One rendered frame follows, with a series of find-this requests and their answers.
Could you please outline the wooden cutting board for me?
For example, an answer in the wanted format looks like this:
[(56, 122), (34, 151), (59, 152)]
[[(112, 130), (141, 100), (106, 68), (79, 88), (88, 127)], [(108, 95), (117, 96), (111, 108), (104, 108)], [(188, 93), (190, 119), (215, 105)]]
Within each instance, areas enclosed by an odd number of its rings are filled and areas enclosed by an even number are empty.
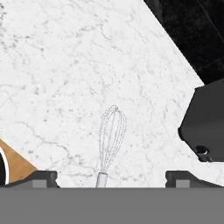
[(6, 183), (25, 179), (37, 168), (0, 139), (0, 152), (6, 168)]

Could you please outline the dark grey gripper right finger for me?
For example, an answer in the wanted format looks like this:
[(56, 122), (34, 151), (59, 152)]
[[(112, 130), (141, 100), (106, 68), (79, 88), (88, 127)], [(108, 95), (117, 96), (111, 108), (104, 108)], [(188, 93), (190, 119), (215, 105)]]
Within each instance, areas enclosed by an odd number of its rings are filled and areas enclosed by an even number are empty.
[(216, 185), (205, 180), (196, 178), (189, 171), (167, 171), (165, 173), (165, 178), (166, 188), (221, 188), (221, 185)]

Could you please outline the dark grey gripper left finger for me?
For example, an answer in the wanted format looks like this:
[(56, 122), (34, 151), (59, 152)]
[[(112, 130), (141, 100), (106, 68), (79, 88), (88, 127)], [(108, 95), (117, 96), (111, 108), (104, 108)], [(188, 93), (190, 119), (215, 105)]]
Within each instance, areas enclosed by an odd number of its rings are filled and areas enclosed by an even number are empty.
[(28, 177), (6, 185), (16, 188), (59, 188), (56, 171), (34, 171)]

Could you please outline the black appliance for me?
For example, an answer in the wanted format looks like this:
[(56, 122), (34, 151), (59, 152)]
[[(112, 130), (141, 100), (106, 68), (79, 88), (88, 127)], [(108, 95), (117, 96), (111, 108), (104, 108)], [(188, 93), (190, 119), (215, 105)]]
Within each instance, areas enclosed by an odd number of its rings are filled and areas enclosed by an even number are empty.
[(224, 79), (195, 88), (178, 135), (200, 162), (224, 162)]

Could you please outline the black and white round plate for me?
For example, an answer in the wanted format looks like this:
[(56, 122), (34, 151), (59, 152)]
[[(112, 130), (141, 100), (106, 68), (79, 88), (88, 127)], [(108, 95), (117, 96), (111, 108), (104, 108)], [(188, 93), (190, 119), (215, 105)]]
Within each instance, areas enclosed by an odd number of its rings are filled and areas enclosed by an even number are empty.
[(8, 159), (2, 147), (0, 147), (0, 186), (10, 183), (10, 168)]

